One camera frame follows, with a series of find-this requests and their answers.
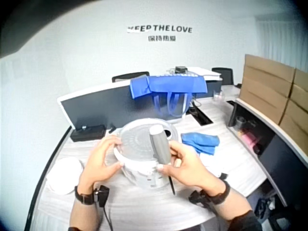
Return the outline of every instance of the office chair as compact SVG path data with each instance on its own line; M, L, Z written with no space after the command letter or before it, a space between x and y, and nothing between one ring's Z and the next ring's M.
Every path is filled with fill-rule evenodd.
M120 76L114 76L111 78L112 82L119 82L127 79L132 79L132 78L137 78L140 76L149 76L150 73L148 71L143 71L143 72L135 72L135 73L129 73L129 74L124 74Z
M220 73L222 85L233 85L233 70L225 67L213 67L212 71Z

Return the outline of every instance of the person's left hand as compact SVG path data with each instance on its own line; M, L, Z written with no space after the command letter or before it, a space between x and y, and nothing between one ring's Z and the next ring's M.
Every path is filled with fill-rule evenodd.
M91 151L87 165L79 179L77 188L79 194L91 194L95 182L111 178L123 166L120 162L110 166L105 164L106 151L115 144L121 144L121 140L114 135L108 136L103 138Z

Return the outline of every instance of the white desk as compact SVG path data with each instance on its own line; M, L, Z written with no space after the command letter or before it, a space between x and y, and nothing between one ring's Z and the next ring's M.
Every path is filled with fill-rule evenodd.
M223 86L225 99L238 97L239 89ZM227 181L244 196L251 194L266 179L266 175L246 148L227 129L233 107L226 102L216 103L211 98L199 99L199 107L214 123L200 126L188 115L175 127L180 133L200 132L218 135L220 145L216 148L215 159L223 172L229 174ZM77 157L86 164L90 150L98 141L72 142L68 139L56 155L55 160L67 156ZM116 159L110 150L106 163ZM43 183L33 214L31 230L64 230L69 225L70 212L74 203L74 194L56 195ZM201 224L211 219L210 211L191 204L188 196L194 190L174 180L176 196L169 185L157 190L143 190L132 185L119 171L104 185L110 188L106 204L108 216L115 231L174 231ZM100 230L109 230L103 219Z

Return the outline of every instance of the blue cloth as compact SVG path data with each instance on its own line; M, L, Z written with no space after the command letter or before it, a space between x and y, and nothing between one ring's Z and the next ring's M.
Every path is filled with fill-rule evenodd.
M182 143L192 146L198 154L214 155L215 147L220 143L218 136L210 136L197 132L181 134Z
M152 94L155 108L159 113L161 113L159 97L162 93L167 94L167 109L169 115L180 117L188 110L193 93L207 93L207 87L202 76L146 76L132 79L130 81L130 92L133 99ZM187 97L185 109L180 115L175 115L174 111L181 94L185 94Z

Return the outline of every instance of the transparent lid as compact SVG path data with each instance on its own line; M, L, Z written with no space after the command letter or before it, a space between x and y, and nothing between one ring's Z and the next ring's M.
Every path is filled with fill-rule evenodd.
M179 140L176 128L161 119L138 119L126 124L120 131L122 141L117 149L124 157L136 161L155 160L154 151L150 140L150 127L161 124L169 140Z

